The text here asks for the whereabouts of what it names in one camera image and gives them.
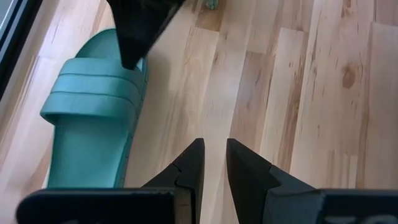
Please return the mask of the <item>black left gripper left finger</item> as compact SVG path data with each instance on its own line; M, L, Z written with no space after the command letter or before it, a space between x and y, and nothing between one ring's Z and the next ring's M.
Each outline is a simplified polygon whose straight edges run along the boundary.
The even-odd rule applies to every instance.
M200 224L205 143L196 138L163 171L145 183L142 224Z

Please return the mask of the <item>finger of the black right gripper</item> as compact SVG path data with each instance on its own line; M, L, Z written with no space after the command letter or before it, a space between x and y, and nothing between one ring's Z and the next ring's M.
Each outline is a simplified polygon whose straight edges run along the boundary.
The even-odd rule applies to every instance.
M122 66L144 58L186 0L106 0L113 13Z

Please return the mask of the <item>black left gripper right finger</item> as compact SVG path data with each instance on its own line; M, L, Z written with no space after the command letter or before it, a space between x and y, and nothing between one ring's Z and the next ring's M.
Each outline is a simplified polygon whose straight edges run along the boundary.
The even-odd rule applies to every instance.
M229 186L240 224L314 224L314 188L236 139L226 144Z

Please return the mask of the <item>green rubber slide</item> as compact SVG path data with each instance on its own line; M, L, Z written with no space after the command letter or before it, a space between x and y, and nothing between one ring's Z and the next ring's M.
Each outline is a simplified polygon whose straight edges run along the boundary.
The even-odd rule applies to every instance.
M115 29L94 35L63 64L40 112L54 126L48 187L124 185L147 81L146 59L122 66Z

